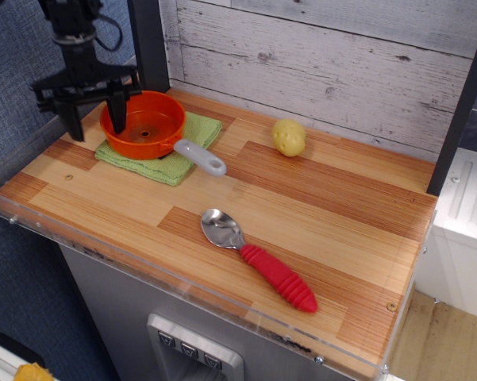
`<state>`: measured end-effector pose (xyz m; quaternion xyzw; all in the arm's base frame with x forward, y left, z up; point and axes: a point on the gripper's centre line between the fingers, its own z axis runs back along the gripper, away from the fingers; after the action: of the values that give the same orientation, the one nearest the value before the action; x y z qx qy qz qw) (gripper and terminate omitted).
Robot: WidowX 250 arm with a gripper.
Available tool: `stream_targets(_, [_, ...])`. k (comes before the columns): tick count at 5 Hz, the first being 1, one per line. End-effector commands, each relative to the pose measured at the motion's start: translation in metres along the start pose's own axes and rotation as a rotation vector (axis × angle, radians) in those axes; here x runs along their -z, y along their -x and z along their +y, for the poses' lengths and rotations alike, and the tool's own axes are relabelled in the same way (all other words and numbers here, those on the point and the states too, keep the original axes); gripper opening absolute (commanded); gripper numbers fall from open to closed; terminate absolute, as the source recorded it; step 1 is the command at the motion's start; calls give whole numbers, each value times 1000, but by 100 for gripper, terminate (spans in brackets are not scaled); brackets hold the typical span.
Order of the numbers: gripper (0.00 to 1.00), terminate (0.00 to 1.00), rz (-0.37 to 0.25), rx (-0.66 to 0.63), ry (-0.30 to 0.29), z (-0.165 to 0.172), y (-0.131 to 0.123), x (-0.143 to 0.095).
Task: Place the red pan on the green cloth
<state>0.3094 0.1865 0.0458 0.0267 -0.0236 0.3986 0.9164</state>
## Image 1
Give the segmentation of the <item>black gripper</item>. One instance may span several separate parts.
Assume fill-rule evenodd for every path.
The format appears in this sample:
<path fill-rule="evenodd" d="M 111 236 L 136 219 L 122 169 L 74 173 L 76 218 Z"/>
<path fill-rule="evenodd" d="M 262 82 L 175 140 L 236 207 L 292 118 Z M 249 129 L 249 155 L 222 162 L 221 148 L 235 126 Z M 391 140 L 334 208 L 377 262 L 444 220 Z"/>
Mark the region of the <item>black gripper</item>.
<path fill-rule="evenodd" d="M 76 106 L 106 101 L 113 130 L 125 130 L 127 101 L 142 91 L 138 70 L 98 60 L 94 39 L 55 37 L 65 67 L 30 85 L 42 112 L 57 113 L 72 140 L 83 142 L 83 129 Z"/>

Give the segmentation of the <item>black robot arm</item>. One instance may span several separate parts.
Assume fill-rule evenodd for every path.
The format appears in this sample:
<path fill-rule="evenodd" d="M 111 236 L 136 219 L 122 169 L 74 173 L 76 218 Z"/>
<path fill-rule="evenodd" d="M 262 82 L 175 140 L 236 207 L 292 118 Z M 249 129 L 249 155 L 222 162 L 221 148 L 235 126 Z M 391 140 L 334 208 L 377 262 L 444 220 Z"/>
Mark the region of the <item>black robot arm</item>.
<path fill-rule="evenodd" d="M 106 102 L 113 130 L 125 131 L 127 101 L 141 93 L 138 70 L 98 60 L 94 45 L 101 44 L 94 21 L 116 21 L 100 14 L 100 1 L 41 1 L 52 24 L 52 39 L 60 46 L 65 68 L 30 85 L 41 112 L 53 112 L 70 137 L 83 141 L 78 107 Z"/>

